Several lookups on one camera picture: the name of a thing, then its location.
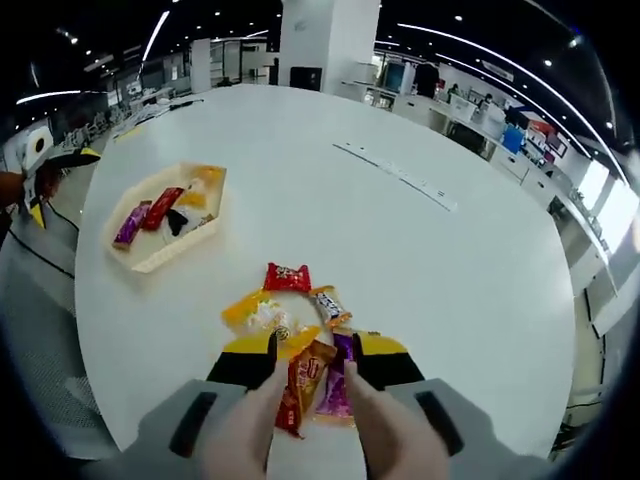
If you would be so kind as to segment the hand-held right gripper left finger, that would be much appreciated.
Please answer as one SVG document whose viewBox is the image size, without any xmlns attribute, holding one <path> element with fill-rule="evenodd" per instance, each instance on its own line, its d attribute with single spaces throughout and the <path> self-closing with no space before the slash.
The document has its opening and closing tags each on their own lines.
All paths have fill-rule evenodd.
<svg viewBox="0 0 640 480">
<path fill-rule="evenodd" d="M 277 349 L 270 332 L 225 346 L 206 379 L 187 381 L 143 417 L 138 438 L 118 458 L 118 476 L 201 479 L 209 435 L 274 372 Z"/>
</svg>

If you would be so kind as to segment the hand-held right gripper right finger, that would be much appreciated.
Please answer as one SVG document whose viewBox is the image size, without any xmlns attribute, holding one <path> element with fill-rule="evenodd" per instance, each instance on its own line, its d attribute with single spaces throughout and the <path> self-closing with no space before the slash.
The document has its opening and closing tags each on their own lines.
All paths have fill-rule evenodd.
<svg viewBox="0 0 640 480">
<path fill-rule="evenodd" d="M 505 464 L 505 446 L 491 419 L 444 380 L 424 377 L 400 342 L 375 332 L 352 335 L 358 373 L 420 420 L 444 442 L 454 479 L 496 479 Z"/>
</svg>

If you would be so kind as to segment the person's left hand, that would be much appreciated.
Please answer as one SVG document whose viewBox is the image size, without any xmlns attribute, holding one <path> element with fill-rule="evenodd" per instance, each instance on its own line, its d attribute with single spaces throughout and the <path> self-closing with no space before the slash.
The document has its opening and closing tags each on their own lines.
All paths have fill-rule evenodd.
<svg viewBox="0 0 640 480">
<path fill-rule="evenodd" d="M 42 200 L 52 198 L 59 187 L 62 172 L 55 165 L 45 163 L 36 173 L 36 193 Z"/>
</svg>

